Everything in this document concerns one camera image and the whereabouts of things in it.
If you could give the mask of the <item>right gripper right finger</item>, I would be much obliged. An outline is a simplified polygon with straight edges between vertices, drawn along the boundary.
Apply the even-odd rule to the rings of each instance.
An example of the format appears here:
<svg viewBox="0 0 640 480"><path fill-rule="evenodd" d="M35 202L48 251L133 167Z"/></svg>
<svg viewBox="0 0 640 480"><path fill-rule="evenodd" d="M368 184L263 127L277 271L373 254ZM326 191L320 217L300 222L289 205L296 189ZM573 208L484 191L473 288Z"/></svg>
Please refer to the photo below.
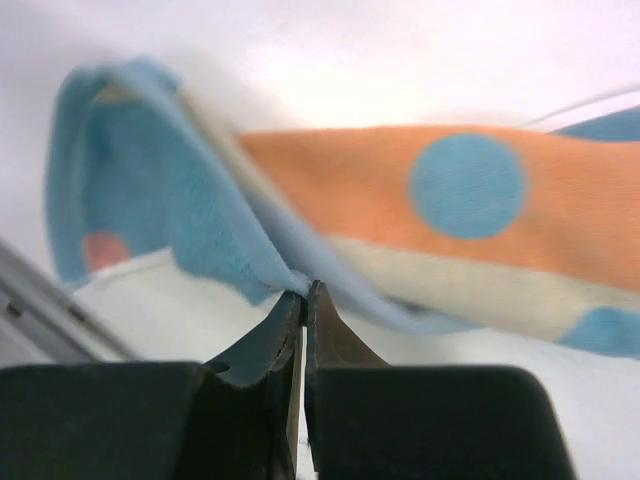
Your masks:
<svg viewBox="0 0 640 480"><path fill-rule="evenodd" d="M571 479L541 383L512 366L393 366L307 297L305 414L321 479Z"/></svg>

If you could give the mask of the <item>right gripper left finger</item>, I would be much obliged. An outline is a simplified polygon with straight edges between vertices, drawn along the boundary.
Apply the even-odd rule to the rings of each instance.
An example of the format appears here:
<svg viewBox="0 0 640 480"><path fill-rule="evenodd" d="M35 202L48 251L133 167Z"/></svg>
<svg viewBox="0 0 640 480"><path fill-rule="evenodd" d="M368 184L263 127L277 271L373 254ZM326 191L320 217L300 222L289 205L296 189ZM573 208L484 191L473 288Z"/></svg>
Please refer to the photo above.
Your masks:
<svg viewBox="0 0 640 480"><path fill-rule="evenodd" d="M303 300L205 363L1 372L5 479L292 479Z"/></svg>

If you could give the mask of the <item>light blue patterned towel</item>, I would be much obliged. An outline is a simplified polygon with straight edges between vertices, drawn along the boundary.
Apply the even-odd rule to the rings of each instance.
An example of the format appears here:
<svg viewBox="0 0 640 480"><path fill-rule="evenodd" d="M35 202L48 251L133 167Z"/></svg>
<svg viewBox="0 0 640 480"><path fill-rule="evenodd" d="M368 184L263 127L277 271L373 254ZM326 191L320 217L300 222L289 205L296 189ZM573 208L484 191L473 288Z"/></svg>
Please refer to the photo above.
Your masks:
<svg viewBox="0 0 640 480"><path fill-rule="evenodd" d="M45 184L60 279L152 267L249 302L325 282L411 334L492 328L639 356L639 96L552 127L235 134L160 65L74 69Z"/></svg>

